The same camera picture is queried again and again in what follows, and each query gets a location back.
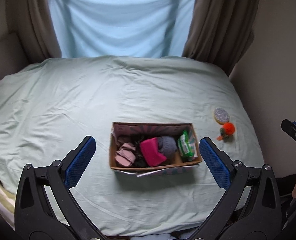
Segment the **brown curtain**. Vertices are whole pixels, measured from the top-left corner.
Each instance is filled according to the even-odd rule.
[[[30,63],[61,57],[48,0],[6,0],[8,29],[15,31]]]
[[[229,75],[253,41],[259,0],[196,0],[183,57],[213,63]]]

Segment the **green wet wipes package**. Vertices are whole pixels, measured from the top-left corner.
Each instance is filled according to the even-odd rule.
[[[183,131],[183,134],[178,139],[178,148],[181,158],[191,159],[193,158],[193,152],[190,147],[187,131]]]

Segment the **light green bedsheet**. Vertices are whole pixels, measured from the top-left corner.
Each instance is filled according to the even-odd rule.
[[[216,107],[236,126],[231,143],[216,141]],[[210,137],[232,160],[264,163],[234,87],[212,64],[180,57],[49,59],[0,81],[0,181],[16,193],[26,163],[48,166],[91,135],[96,154],[71,192],[104,234],[169,233],[200,225],[224,193],[206,164],[177,175],[115,173],[108,164],[113,122],[191,122],[198,139]]]

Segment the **cardboard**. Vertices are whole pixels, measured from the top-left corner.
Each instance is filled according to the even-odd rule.
[[[115,161],[115,153],[117,151],[116,141],[121,135],[131,136],[136,134],[145,134],[151,137],[162,135],[173,136],[175,139],[179,138],[182,132],[186,130],[189,135],[189,142],[193,145],[195,159],[191,162],[183,162],[179,151],[175,152],[171,160],[167,160],[165,165],[148,168],[126,168],[120,166]],[[198,141],[190,123],[122,123],[114,122],[112,124],[110,149],[109,149],[109,164],[110,168],[115,172],[121,172],[128,175],[135,175],[137,177],[161,175],[161,174],[178,174],[190,171],[202,162],[202,157],[199,152]]]

